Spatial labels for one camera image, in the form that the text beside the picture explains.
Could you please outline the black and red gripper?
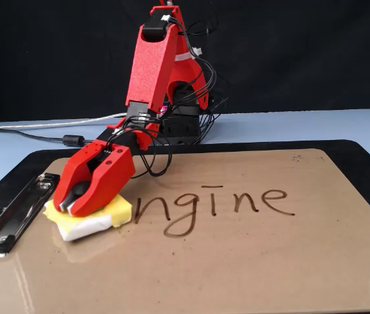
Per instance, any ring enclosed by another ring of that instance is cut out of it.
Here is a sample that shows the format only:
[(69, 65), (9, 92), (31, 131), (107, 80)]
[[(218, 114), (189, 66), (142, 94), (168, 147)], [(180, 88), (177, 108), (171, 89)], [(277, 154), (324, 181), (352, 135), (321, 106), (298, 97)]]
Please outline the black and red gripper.
[(106, 129), (66, 162), (54, 193), (54, 206), (68, 212), (73, 187), (91, 181), (70, 208), (73, 217), (86, 217), (106, 206), (135, 173), (133, 157), (146, 150), (146, 134), (138, 129)]

